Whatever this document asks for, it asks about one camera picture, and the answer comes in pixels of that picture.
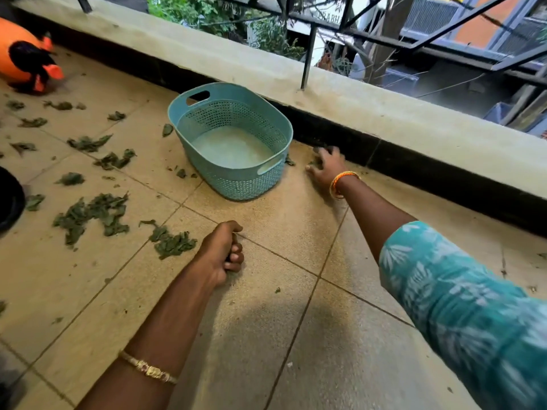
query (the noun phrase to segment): tiled floor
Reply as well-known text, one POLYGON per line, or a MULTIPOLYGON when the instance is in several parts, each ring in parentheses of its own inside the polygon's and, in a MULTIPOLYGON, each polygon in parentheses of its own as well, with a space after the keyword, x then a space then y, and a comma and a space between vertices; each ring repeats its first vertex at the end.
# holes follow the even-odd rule
MULTIPOLYGON (((31 193, 46 195, 25 212, 0 245, 0 378, 14 386, 17 409, 68 409, 84 396, 192 257, 160 261, 139 220, 166 222, 201 240, 217 222, 244 226, 246 264, 213 296, 181 375, 171 409, 461 409, 476 408, 402 308, 380 287, 377 266, 344 202, 317 194, 303 167, 311 149, 291 144, 295 167, 267 194, 230 202, 201 178, 180 179, 189 165, 175 135, 161 137, 175 93, 59 49, 67 80, 48 96, 83 102, 57 111, 42 98, 12 94, 27 107, 2 106, 1 164, 31 193), (126 112, 114 123, 106 116, 126 112), (42 128, 18 128, 18 117, 45 117, 42 128), (69 148, 67 138, 111 140, 96 154, 69 148), (10 142, 38 151, 19 156, 10 142), (92 165, 107 152, 137 157, 106 174, 92 165), (69 171, 85 176, 55 184, 69 171), (104 237, 90 222, 77 251, 64 246, 55 215, 80 197, 129 192, 131 231, 104 237)), ((363 174, 381 195, 425 220, 495 273, 547 298, 547 241, 401 184, 363 174)))

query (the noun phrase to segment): metal railing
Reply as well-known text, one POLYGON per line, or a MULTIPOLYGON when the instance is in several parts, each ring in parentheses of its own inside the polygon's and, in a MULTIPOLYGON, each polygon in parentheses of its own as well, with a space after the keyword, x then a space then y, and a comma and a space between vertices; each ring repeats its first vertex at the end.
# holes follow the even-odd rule
MULTIPOLYGON (((311 66, 311 50, 313 48, 313 43, 315 41, 315 34, 317 29, 330 30, 335 33, 346 34, 352 36, 355 39, 362 41, 370 41, 377 43, 382 46, 392 47, 398 49, 401 52, 407 52, 408 54, 415 54, 418 52, 430 54, 434 57, 441 58, 447 61, 458 63, 460 65, 481 70, 485 73, 503 73, 508 76, 516 77, 524 83, 528 83, 533 86, 538 86, 544 89, 547 89, 547 79, 541 76, 531 75, 523 71, 517 70, 520 65, 533 61, 539 57, 542 57, 547 54, 547 43, 543 43, 540 46, 531 49, 530 51, 517 54, 516 56, 505 58, 498 63, 492 64, 491 61, 483 61, 474 58, 469 58, 461 54, 456 54, 438 48, 435 45, 432 45, 434 40, 441 38, 446 33, 454 30, 455 28, 461 26, 464 23, 474 19, 488 11, 489 9, 497 6, 498 4, 506 0, 489 0, 486 3, 477 6, 471 10, 468 10, 459 20, 448 23, 445 26, 442 26, 440 29, 436 30, 432 34, 428 35, 422 40, 418 40, 414 43, 409 43, 399 39, 393 39, 381 35, 371 34, 369 32, 364 32, 351 26, 366 12, 370 11, 374 6, 376 6, 381 0, 370 0, 368 6, 366 6, 362 11, 355 14, 352 18, 351 15, 351 6, 353 0, 346 0, 346 5, 344 12, 342 14, 342 19, 340 25, 330 23, 325 20, 320 20, 312 16, 304 15, 293 11, 293 6, 295 0, 277 0, 277 5, 269 5, 262 3, 260 0, 222 0, 229 3, 234 3, 251 9, 256 9, 270 13, 275 16, 281 16, 283 19, 292 19, 309 24, 311 26, 310 39, 307 47, 308 54, 304 63, 304 73, 302 76, 301 88, 304 89, 306 86, 308 74, 310 72, 311 66)), ((92 9, 88 0, 78 0, 84 13, 91 13, 92 9)))

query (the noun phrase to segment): gold bangle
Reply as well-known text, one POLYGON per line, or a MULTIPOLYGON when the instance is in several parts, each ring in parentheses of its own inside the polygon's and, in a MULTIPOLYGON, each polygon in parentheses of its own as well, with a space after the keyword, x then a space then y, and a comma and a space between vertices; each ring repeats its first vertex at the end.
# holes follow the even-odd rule
POLYGON ((168 372, 161 371, 159 368, 151 366, 146 361, 138 360, 123 350, 118 353, 118 357, 133 365, 133 367, 135 367, 137 371, 144 373, 144 375, 148 377, 155 378, 156 380, 160 380, 163 383, 178 383, 178 379, 170 375, 168 372))
POLYGON ((353 175, 359 178, 359 180, 361 179, 359 174, 357 174, 355 171, 344 171, 342 173, 339 173, 336 177, 334 177, 329 187, 329 193, 332 198, 335 198, 337 200, 341 200, 344 198, 343 195, 338 194, 338 192, 336 191, 336 184, 338 183, 339 179, 341 179, 342 177, 345 177, 346 175, 353 175))

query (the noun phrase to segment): open hand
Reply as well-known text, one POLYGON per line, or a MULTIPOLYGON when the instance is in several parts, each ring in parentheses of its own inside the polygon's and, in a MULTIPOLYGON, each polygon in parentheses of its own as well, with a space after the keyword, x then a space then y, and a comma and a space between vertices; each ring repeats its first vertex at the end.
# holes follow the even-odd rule
POLYGON ((325 150, 325 148, 314 148, 313 150, 317 152, 319 158, 321 158, 322 167, 306 165, 306 171, 321 189, 328 192, 332 180, 335 179, 339 173, 346 171, 346 158, 340 154, 340 150, 337 146, 329 147, 331 152, 325 150))
POLYGON ((235 220, 220 223, 201 242, 194 261, 212 273, 216 286, 226 282, 226 271, 239 272, 244 256, 236 232, 241 227, 235 220))

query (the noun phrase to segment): black bowl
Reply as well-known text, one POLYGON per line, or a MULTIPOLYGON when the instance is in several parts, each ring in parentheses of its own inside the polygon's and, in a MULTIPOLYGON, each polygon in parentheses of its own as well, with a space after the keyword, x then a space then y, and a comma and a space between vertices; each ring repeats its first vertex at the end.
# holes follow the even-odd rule
POLYGON ((25 208, 23 186, 8 170, 0 167, 0 233, 9 230, 25 208))

